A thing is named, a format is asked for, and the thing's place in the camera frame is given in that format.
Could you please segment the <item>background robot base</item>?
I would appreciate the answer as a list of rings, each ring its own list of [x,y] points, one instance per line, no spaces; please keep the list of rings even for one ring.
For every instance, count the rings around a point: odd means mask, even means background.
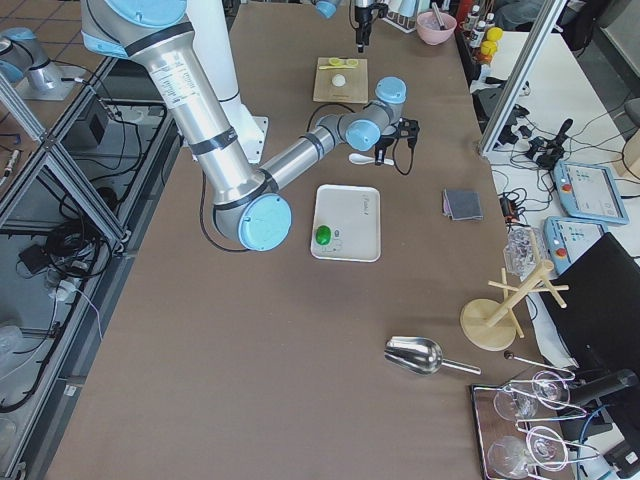
[[[23,99],[62,101],[73,89],[68,68],[56,65],[35,33],[26,27],[1,32],[1,74]]]

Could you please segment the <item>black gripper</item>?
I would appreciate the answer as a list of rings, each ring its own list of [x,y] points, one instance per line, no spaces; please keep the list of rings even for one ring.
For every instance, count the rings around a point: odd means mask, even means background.
[[[389,147],[391,147],[397,138],[394,135],[382,135],[379,140],[376,142],[374,150],[375,150],[375,159],[374,163],[376,165],[384,165],[386,162],[385,153]]]
[[[369,25],[375,19],[384,18],[388,13],[388,4],[379,0],[356,0],[353,2],[354,20],[356,22],[356,48],[363,53],[369,45]]]

